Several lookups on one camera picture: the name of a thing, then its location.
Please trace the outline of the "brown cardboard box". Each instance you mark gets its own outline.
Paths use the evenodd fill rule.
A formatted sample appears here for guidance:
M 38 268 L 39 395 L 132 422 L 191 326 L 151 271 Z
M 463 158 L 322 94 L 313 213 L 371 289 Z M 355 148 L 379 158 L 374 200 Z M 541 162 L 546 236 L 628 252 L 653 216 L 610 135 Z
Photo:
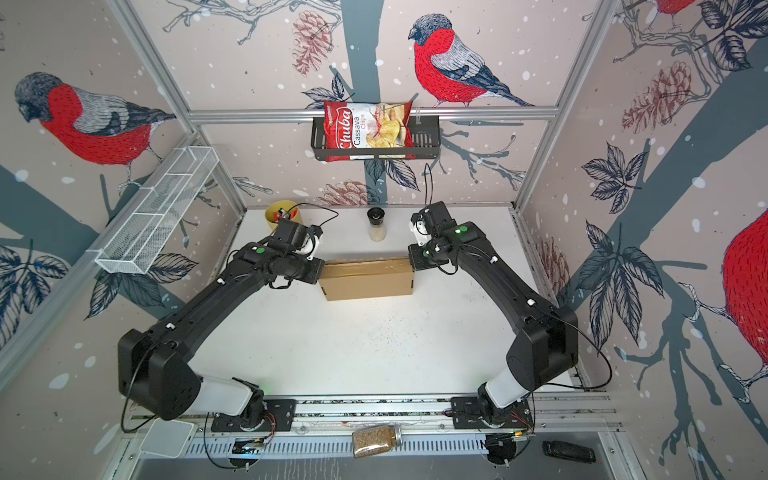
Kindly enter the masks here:
M 405 258 L 327 263 L 318 284 L 328 301 L 412 295 L 414 270 Z

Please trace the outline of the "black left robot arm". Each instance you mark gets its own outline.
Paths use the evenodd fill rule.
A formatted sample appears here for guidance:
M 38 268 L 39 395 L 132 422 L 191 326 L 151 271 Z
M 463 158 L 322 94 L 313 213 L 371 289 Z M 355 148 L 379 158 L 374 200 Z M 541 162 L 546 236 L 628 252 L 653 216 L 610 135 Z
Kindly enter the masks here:
M 163 420 L 183 415 L 235 417 L 260 426 L 267 412 L 263 390 L 248 381 L 203 377 L 189 365 L 207 337 L 245 300 L 278 278 L 314 285 L 325 265 L 315 255 L 323 230 L 282 219 L 267 237 L 235 251 L 218 276 L 175 313 L 145 332 L 132 329 L 118 342 L 119 390 Z

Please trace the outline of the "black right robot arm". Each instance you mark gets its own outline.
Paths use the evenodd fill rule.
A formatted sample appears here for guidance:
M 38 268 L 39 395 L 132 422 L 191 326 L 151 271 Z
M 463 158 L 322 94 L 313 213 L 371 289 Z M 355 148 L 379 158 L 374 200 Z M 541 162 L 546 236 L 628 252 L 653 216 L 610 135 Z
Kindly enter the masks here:
M 482 418 L 500 423 L 528 395 L 577 365 L 579 329 L 574 311 L 557 307 L 534 291 L 475 223 L 457 223 L 447 206 L 437 202 L 411 216 L 410 230 L 416 238 L 408 247 L 414 270 L 452 265 L 456 272 L 466 272 L 515 334 L 501 372 L 478 388 Z

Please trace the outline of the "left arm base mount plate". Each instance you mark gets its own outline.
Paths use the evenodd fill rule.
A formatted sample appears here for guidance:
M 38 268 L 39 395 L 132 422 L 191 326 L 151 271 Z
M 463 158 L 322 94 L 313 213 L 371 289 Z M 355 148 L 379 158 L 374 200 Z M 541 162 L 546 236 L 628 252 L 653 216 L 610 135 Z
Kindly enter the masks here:
M 249 404 L 239 415 L 216 413 L 210 429 L 214 433 L 288 432 L 292 427 L 296 406 L 296 399 L 261 399 Z

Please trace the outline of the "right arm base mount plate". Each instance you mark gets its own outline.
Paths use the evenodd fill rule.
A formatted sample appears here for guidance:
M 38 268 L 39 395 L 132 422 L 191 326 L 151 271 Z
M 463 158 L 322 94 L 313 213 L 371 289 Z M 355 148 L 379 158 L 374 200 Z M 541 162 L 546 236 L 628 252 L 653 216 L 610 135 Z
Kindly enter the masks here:
M 457 430 L 529 430 L 534 426 L 532 410 L 526 399 L 499 408 L 484 397 L 456 396 L 450 399 L 449 411 Z

